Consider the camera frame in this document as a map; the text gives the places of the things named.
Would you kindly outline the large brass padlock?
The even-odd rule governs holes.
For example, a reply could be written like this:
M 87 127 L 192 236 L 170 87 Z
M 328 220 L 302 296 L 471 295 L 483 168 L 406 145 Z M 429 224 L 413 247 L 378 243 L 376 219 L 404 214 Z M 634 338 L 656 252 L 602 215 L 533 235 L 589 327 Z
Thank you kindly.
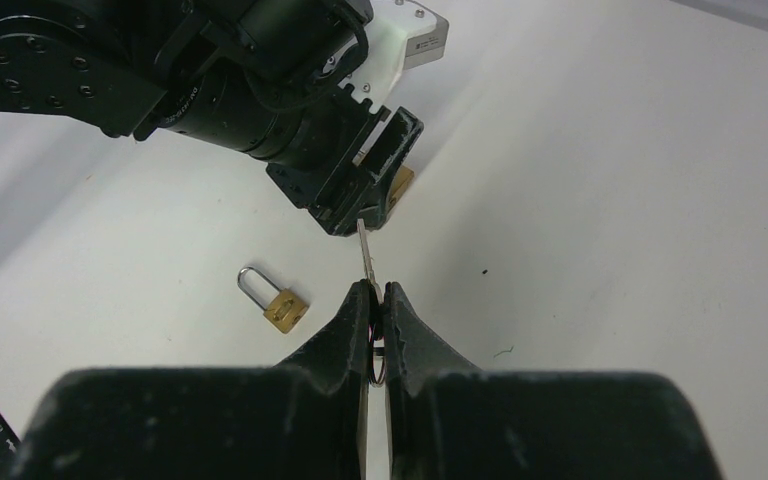
M 391 214 L 398 202 L 402 199 L 402 197 L 412 185 L 414 179 L 415 172 L 405 165 L 400 166 L 396 171 L 386 198 L 388 214 Z

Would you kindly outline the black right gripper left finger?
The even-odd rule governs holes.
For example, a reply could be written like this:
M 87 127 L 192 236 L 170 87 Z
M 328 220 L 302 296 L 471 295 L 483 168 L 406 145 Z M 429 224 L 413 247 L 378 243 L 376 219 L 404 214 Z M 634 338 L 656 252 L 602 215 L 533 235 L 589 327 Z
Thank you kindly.
M 362 479 L 377 305 L 333 319 L 270 367 L 94 368 L 42 398 L 10 479 Z

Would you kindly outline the silver key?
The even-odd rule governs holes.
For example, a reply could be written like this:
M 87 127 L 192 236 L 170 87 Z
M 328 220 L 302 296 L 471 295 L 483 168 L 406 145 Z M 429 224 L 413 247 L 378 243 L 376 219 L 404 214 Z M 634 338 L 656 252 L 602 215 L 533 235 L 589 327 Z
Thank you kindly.
M 384 353 L 383 327 L 381 326 L 380 312 L 383 293 L 375 277 L 373 259 L 368 243 L 368 233 L 364 220 L 359 218 L 356 226 L 362 253 L 364 275 L 370 286 L 372 298 L 371 317 L 369 320 L 369 348 L 371 351 L 370 384 L 380 388 L 385 385 L 386 380 L 386 356 Z

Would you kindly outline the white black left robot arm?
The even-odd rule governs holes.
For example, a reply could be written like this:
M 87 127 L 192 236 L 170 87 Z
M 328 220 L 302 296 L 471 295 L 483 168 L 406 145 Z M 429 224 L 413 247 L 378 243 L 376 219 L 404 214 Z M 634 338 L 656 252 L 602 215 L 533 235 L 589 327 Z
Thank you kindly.
M 423 131 L 347 84 L 368 1 L 0 1 L 0 111 L 245 154 L 332 236 L 385 225 Z

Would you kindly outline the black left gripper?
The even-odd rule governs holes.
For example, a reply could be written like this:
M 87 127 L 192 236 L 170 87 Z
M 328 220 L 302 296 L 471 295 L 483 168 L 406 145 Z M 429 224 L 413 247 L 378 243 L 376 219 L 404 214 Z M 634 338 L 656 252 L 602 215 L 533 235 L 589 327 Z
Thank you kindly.
M 301 142 L 290 147 L 297 164 L 270 163 L 267 175 L 299 209 L 331 236 L 347 237 L 356 222 L 377 230 L 392 208 L 396 174 L 424 130 L 409 110 L 357 101 L 339 88 L 304 111 Z

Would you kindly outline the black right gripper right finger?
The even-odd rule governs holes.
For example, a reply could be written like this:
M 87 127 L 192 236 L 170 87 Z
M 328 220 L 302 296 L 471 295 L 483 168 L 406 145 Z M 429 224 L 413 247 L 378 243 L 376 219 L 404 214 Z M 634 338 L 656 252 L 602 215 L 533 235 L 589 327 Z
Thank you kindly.
M 483 370 L 384 294 L 394 479 L 718 479 L 691 403 L 634 371 Z

